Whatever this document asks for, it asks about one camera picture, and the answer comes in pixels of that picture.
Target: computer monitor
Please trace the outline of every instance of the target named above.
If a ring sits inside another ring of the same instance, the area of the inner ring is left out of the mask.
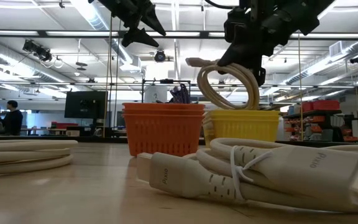
[[[68,92],[65,118],[104,119],[105,91]]]

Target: yellow basket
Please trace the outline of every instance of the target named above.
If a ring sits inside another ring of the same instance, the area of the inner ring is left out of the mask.
[[[203,120],[206,147],[215,138],[241,138],[274,142],[279,111],[214,110]]]

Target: robotic arm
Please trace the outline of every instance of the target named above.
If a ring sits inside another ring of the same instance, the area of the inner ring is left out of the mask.
[[[165,35],[155,15],[155,5],[150,0],[98,0],[124,22],[129,31],[122,40],[127,47],[132,42],[158,47],[158,43],[137,27],[142,21],[153,30]],[[213,6],[232,9],[224,23],[224,38],[231,43],[219,60],[219,66],[237,63],[252,70],[258,85],[265,82],[266,70],[262,68],[262,56],[271,56],[274,47],[285,45],[291,34],[300,30],[309,34],[319,26],[318,14],[334,0],[239,0],[239,6]]]

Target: black shirt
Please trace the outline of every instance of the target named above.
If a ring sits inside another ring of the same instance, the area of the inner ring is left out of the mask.
[[[4,118],[6,134],[19,136],[22,129],[23,115],[19,110],[9,112]]]

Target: man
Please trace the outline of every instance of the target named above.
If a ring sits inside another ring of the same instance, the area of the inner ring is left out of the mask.
[[[23,120],[22,112],[17,110],[17,106],[16,101],[8,101],[6,108],[11,112],[9,112],[4,118],[5,133],[14,136],[20,135]]]

